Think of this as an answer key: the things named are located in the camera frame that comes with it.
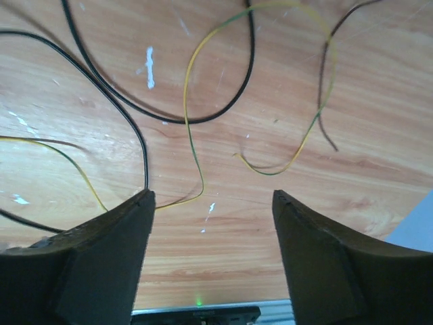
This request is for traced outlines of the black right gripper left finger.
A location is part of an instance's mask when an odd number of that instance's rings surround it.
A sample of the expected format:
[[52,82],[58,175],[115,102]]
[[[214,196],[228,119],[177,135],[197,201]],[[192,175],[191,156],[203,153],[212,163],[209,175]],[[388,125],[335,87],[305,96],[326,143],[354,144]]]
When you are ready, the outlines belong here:
[[155,194],[1,254],[2,324],[129,324]]

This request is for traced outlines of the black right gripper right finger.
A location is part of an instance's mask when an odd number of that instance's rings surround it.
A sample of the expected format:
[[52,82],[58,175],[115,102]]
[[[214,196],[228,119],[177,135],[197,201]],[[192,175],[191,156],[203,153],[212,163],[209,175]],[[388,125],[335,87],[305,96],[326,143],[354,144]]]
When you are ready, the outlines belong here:
[[431,253],[362,234],[283,190],[272,211],[295,323],[432,323]]

